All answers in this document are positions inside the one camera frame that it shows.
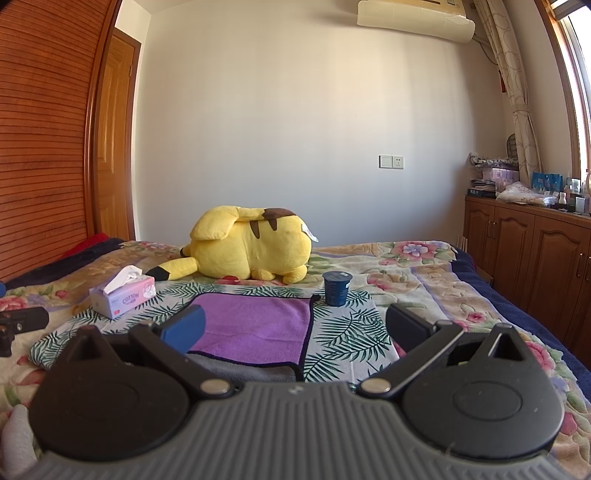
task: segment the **cabinet door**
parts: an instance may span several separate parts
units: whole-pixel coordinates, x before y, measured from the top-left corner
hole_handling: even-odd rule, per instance
[[[591,345],[588,343],[591,339],[591,247],[588,252],[579,301],[574,310],[569,330],[566,332],[566,337],[562,343],[573,353],[574,349],[577,349],[583,357],[587,356],[587,363],[591,364],[591,349],[589,349],[589,352],[582,349],[585,343],[587,346]]]
[[[523,309],[562,341],[573,318],[591,231],[536,216]]]
[[[591,369],[591,305],[589,305],[583,321],[579,324],[573,343],[573,346],[568,346],[570,351],[584,366]]]
[[[468,253],[474,258],[476,265],[491,274],[486,263],[486,252],[490,247],[491,228],[495,217],[494,205],[466,202],[464,217],[464,236],[468,239]]]
[[[494,289],[517,306],[527,276],[534,221],[531,213],[495,207],[492,243],[486,263],[492,270]]]

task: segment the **window frame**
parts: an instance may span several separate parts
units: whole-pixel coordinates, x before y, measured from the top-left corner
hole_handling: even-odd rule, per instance
[[[584,3],[567,0],[556,8],[555,15],[550,0],[534,2],[548,32],[564,91],[569,119],[572,175],[573,178],[583,179],[586,173],[581,166],[585,159],[587,169],[591,168],[591,88],[587,71],[579,63],[583,59],[582,52],[567,16],[584,8]]]

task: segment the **pikachu plush toy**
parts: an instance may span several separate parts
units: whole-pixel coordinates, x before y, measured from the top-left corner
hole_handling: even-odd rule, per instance
[[[214,278],[233,276],[297,283],[307,273],[313,241],[301,218],[280,208],[215,207],[199,219],[191,243],[177,260],[155,267],[147,275],[176,280],[200,272]]]

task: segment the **light switch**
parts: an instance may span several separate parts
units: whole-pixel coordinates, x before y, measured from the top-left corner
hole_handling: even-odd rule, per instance
[[[394,157],[392,155],[380,155],[379,168],[394,168]]]

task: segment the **box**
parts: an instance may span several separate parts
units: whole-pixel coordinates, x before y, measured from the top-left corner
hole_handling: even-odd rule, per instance
[[[504,192],[505,188],[519,181],[519,172],[505,168],[483,168],[482,178],[495,182],[496,192]]]
[[[147,275],[141,275],[135,281],[117,288],[108,295],[103,290],[107,283],[109,282],[91,288],[89,293],[93,310],[111,320],[136,308],[156,295],[154,277],[148,277]]]
[[[470,197],[496,199],[495,192],[490,192],[489,190],[483,190],[483,189],[468,189],[468,195]]]

